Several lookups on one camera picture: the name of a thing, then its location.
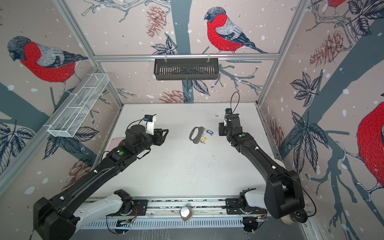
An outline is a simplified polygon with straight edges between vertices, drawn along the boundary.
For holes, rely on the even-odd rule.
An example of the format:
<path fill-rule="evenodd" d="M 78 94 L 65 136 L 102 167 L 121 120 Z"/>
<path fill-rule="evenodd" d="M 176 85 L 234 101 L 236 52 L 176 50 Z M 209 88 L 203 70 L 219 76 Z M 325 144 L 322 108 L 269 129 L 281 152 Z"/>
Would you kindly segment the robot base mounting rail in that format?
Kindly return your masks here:
<path fill-rule="evenodd" d="M 112 213 L 101 216 L 81 230 L 108 230 L 123 235 L 130 230 L 164 230 L 187 228 L 258 228 L 268 221 L 265 206 L 243 210 L 239 199 L 212 198 L 148 198 L 133 200 L 133 209 L 123 216 Z"/>

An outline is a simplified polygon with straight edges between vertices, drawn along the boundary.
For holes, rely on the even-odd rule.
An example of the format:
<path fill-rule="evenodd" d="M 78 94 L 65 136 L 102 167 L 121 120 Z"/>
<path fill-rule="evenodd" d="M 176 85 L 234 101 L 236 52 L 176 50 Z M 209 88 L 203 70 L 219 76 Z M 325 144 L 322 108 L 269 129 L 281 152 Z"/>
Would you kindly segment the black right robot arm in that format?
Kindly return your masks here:
<path fill-rule="evenodd" d="M 294 222 L 306 223 L 305 198 L 299 175 L 287 171 L 268 156 L 253 136 L 243 131 L 238 114 L 225 109 L 224 121 L 219 123 L 219 136 L 225 136 L 232 147 L 245 156 L 266 182 L 264 203 L 275 219 L 289 217 Z"/>

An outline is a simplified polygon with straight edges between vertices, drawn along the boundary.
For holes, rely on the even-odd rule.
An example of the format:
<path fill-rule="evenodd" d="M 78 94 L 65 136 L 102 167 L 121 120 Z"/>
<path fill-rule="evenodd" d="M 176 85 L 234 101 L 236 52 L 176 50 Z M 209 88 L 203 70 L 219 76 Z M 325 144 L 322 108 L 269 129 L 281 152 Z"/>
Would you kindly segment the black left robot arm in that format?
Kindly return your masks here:
<path fill-rule="evenodd" d="M 68 240 L 79 229 L 103 216 L 118 212 L 128 215 L 135 206 L 132 197 L 124 190 L 117 190 L 106 199 L 87 206 L 84 202 L 139 159 L 139 154 L 148 154 L 153 145 L 161 146 L 168 132 L 167 129 L 155 129 L 153 134 L 147 134 L 142 125 L 127 129 L 126 138 L 92 172 L 65 191 L 50 199 L 41 198 L 34 204 L 34 231 L 44 240 Z"/>

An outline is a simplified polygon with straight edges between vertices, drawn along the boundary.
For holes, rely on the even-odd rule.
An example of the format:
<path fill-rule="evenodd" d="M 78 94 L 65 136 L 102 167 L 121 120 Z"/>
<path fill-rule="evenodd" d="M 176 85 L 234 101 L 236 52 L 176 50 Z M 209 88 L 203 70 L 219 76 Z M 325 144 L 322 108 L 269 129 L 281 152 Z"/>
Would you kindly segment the silver metal keyring carabiner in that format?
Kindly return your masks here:
<path fill-rule="evenodd" d="M 192 141 L 194 144 L 200 143 L 204 135 L 204 131 L 204 127 L 194 127 L 190 132 L 189 140 Z"/>

